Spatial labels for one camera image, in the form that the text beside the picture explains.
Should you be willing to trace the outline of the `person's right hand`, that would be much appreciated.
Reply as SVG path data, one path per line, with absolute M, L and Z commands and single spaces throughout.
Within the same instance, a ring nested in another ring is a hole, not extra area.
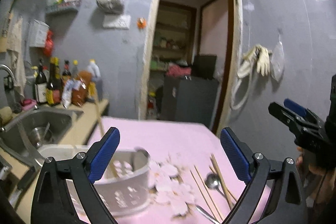
M 335 195 L 335 168 L 325 170 L 310 163 L 308 170 L 315 178 L 318 178 L 318 184 L 311 192 L 308 201 L 313 202 L 312 209 L 315 214 L 319 215 Z

